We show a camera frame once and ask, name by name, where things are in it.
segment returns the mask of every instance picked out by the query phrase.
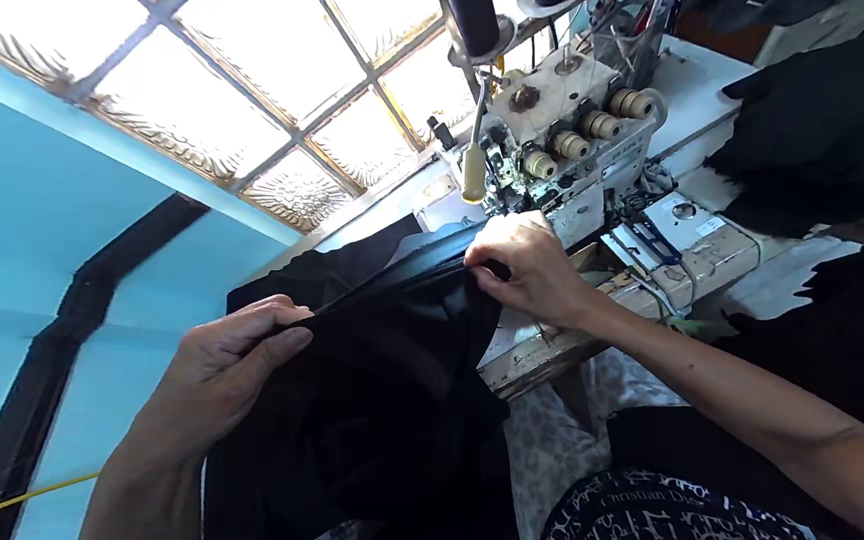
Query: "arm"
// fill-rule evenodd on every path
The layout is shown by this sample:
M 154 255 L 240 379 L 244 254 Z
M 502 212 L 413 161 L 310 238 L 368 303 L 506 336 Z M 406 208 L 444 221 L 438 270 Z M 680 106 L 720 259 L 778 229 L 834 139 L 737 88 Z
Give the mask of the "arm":
M 487 259 L 507 264 L 512 279 L 503 282 L 473 267 L 486 292 L 635 358 L 864 533 L 864 424 L 774 374 L 612 301 L 575 273 L 539 212 L 492 218 L 465 254 L 469 266 Z
M 290 328 L 254 345 L 276 325 L 310 316 L 289 297 L 275 295 L 182 338 L 102 467 L 79 538 L 200 538 L 206 453 L 245 417 L 272 371 L 305 348 L 312 332 Z

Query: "label sticker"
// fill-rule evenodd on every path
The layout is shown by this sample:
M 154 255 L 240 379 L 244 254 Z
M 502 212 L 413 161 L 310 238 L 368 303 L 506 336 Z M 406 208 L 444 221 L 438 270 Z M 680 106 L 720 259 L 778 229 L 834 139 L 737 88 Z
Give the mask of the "label sticker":
M 725 224 L 726 222 L 723 221 L 721 217 L 713 217 L 702 223 L 702 225 L 695 227 L 695 232 L 698 233 L 700 237 L 707 237 L 715 231 L 718 231 L 718 229 Z

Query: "hand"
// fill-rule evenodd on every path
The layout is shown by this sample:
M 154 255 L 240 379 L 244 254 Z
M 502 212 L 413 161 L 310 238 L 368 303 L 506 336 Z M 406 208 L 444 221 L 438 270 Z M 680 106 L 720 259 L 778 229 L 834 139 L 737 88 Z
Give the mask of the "hand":
M 192 328 L 124 444 L 145 447 L 147 460 L 203 457 L 242 421 L 269 375 L 308 345 L 312 331 L 294 327 L 257 344 L 258 338 L 311 316 L 278 294 Z
M 489 259 L 508 266 L 511 279 L 502 281 L 478 266 Z M 592 332 L 590 317 L 621 310 L 579 276 L 538 210 L 489 219 L 465 250 L 465 266 L 471 267 L 479 288 L 496 300 L 553 326 Z

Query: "window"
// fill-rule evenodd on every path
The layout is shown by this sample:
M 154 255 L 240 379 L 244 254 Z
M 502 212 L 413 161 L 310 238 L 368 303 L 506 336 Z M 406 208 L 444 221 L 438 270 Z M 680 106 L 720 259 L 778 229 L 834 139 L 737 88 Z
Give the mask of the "window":
M 0 62 L 303 233 L 472 113 L 449 47 L 437 0 L 0 0 Z

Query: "black thread spool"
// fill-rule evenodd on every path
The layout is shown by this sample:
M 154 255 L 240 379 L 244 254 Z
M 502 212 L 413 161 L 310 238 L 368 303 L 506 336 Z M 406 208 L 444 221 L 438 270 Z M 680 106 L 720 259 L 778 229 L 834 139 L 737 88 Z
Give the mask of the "black thread spool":
M 481 57 L 498 43 L 498 20 L 492 0 L 448 0 L 459 27 L 465 54 Z

